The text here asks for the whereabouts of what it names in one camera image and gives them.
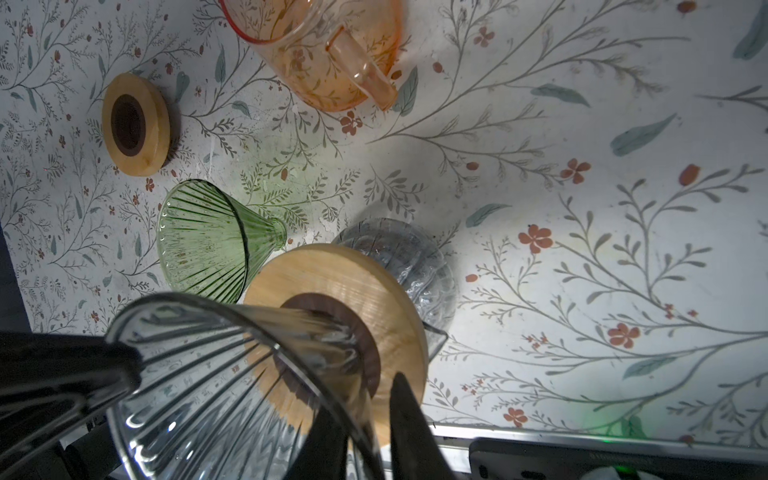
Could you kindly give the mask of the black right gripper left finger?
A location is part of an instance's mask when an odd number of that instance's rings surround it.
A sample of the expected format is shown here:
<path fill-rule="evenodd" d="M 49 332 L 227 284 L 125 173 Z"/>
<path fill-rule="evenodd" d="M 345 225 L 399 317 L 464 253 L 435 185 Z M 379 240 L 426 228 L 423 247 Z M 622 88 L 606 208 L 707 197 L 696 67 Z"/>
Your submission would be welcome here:
<path fill-rule="evenodd" d="M 347 430 L 322 408 L 284 480 L 346 478 Z"/>

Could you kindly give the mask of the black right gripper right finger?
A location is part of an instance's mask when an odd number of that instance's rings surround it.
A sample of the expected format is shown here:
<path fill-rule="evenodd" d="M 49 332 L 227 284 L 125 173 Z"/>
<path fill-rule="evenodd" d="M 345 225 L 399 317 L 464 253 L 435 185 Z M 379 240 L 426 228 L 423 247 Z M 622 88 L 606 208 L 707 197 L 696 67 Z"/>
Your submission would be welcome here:
<path fill-rule="evenodd" d="M 454 480 L 406 376 L 398 372 L 389 401 L 391 470 L 400 480 Z"/>

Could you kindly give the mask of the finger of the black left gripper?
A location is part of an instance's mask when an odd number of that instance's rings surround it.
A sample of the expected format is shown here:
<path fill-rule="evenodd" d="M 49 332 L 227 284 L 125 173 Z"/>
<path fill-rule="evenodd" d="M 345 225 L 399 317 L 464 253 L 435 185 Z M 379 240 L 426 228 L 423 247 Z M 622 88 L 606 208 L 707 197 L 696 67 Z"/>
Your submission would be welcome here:
<path fill-rule="evenodd" d="M 61 439 L 136 391 L 141 355 L 99 337 L 1 335 L 1 476 L 104 479 L 120 462 L 104 427 Z"/>

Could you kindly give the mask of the grey glass dripper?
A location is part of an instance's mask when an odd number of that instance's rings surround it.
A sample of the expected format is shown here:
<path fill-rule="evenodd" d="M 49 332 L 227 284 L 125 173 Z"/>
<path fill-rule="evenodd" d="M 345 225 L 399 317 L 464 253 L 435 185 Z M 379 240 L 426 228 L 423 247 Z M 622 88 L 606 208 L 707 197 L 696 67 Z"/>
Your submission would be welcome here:
<path fill-rule="evenodd" d="M 105 339 L 142 358 L 107 412 L 132 479 L 283 479 L 322 408 L 347 430 L 345 479 L 384 475 L 362 340 L 338 317 L 162 293 Z"/>

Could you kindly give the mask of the grey glass carafe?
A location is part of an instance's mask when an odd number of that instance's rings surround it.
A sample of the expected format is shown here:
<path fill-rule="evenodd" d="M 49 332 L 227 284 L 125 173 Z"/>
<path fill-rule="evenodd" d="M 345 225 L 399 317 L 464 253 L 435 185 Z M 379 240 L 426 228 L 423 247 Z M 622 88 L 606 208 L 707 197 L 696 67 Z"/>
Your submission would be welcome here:
<path fill-rule="evenodd" d="M 425 329 L 428 358 L 449 339 L 457 285 L 445 255 L 422 229 L 391 218 L 366 219 L 333 240 L 377 262 L 405 290 Z"/>

